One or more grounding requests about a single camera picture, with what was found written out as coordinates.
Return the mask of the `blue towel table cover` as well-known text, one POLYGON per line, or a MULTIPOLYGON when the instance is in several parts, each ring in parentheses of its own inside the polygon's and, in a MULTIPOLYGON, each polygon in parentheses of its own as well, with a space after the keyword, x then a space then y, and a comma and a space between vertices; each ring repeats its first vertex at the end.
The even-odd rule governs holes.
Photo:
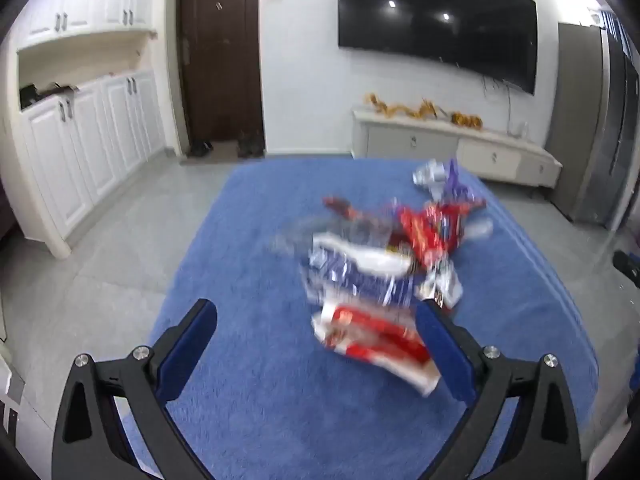
MULTIPOLYGON (((445 386, 421 396, 386 370, 316 341, 296 262, 274 239, 324 215, 337 195, 386 212, 426 196, 411 160, 277 158, 235 169, 196 233, 152 333, 196 300, 218 325, 168 411, 218 479, 415 479, 448 439, 464 406, 445 386)), ((598 388, 598 361, 572 296, 537 246, 476 177, 491 236, 454 253, 463 296, 454 319, 515 359, 560 361, 578 422, 598 388)))

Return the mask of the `purple tissue pack wrapper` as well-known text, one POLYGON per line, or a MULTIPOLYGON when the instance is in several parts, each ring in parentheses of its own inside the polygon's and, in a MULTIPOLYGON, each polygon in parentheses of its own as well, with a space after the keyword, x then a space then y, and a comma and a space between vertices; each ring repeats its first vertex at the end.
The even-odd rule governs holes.
POLYGON ((485 200, 476 195, 467 185, 460 180, 460 170, 457 159, 449 161, 447 179, 442 190, 442 201, 445 203, 468 203, 477 207, 483 206, 485 200))

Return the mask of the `red white snack bag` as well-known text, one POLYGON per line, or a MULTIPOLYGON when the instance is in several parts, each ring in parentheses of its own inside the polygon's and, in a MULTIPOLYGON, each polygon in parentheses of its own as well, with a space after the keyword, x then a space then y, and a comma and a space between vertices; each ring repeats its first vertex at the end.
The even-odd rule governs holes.
POLYGON ((411 318, 326 301, 311 317, 314 336, 331 351, 382 368, 429 396, 440 373, 411 318))

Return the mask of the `red snack wrapper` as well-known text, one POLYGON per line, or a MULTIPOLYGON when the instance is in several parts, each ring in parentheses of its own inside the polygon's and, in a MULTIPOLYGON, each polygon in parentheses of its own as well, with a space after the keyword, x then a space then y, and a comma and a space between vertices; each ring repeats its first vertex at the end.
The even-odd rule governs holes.
POLYGON ((469 215, 486 208, 486 200, 431 202, 422 209, 400 206, 396 216, 424 269, 437 266, 462 243, 469 215))

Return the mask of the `wall mounted black television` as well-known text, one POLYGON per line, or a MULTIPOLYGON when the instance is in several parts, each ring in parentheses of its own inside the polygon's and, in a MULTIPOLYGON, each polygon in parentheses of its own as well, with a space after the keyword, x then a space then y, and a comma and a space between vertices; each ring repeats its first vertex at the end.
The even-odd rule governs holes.
POLYGON ((534 0, 338 0, 337 42, 427 58, 535 91, 534 0))

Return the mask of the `golden tiger ornament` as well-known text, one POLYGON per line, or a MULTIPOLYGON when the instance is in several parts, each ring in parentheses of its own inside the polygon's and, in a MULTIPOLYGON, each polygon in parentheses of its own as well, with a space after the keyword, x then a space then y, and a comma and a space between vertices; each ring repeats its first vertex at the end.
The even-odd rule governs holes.
POLYGON ((483 129, 482 118, 475 115, 465 115, 460 112, 450 114, 450 122, 459 127, 471 128, 475 130, 483 129))

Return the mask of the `white wall cabinet unit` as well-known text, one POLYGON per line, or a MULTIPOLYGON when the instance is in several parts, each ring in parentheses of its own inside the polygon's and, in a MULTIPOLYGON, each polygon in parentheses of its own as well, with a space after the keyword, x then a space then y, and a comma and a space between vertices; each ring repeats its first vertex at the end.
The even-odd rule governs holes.
POLYGON ((27 0, 1 45, 1 183, 25 237, 78 226, 166 146, 152 0, 27 0))

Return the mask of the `golden dragon ornament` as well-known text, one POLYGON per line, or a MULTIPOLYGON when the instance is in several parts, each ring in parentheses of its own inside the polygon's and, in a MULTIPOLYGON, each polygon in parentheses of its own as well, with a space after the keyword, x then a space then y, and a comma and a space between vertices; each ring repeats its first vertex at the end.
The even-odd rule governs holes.
POLYGON ((437 118, 440 108, 431 101, 423 100, 417 108, 397 103, 387 104, 375 93, 368 93, 364 96, 364 102, 370 104, 373 109, 387 118, 405 116, 413 119, 427 120, 437 118))

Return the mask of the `white paper pack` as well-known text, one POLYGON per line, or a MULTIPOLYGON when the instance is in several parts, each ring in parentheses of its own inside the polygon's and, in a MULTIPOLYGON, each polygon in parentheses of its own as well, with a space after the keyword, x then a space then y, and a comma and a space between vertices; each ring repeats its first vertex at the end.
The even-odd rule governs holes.
POLYGON ((425 165, 413 171, 412 182, 424 190, 442 191, 448 180, 448 169, 436 159, 430 159, 425 165))

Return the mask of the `grey double door refrigerator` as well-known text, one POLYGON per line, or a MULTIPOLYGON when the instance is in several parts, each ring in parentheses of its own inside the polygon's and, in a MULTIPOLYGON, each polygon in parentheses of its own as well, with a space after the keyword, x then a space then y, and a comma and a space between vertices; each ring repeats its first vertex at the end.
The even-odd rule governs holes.
POLYGON ((631 170, 639 74, 607 30, 559 24, 558 73, 544 148, 562 165, 552 204, 571 222, 613 229, 631 170))

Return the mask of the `white TV console cabinet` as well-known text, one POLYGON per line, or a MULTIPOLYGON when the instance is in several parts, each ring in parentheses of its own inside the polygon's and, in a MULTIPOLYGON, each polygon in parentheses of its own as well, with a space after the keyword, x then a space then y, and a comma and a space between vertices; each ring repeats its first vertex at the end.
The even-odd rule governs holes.
POLYGON ((540 146, 506 134, 435 119, 387 118, 372 110, 354 110, 352 116, 356 158, 439 162, 454 158, 481 179, 534 188, 554 188, 562 170, 562 164, 540 146))

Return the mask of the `black shoes by door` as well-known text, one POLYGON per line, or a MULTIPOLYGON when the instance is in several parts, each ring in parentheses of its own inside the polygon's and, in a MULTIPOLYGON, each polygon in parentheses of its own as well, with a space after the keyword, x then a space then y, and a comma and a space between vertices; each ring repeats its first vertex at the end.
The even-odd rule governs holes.
POLYGON ((194 141, 190 147, 188 156, 190 158, 202 158, 207 156, 213 149, 213 144, 210 141, 197 140, 194 141))

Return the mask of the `dark brown entrance door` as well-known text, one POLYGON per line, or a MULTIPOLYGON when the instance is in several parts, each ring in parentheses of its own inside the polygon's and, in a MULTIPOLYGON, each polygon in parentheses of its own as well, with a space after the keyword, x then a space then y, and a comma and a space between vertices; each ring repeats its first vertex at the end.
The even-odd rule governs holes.
POLYGON ((178 0, 180 78, 191 145, 260 131, 258 0, 178 0))

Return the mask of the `brown shoes by door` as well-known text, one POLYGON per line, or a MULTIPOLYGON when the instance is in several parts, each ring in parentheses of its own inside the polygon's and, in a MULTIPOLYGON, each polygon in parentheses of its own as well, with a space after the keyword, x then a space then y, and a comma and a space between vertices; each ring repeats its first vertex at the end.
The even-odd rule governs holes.
POLYGON ((260 131, 241 132, 236 152, 242 159, 261 158, 265 153, 264 136, 260 131))

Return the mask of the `blue white snack bag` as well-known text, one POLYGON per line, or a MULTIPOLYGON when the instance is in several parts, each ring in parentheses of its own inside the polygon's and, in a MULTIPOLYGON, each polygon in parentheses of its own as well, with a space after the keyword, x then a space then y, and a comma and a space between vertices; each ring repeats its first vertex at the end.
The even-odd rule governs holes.
POLYGON ((352 244, 332 233, 317 233, 299 258, 307 297, 315 304, 355 299, 383 307, 408 308, 425 282, 412 259, 382 248, 352 244))

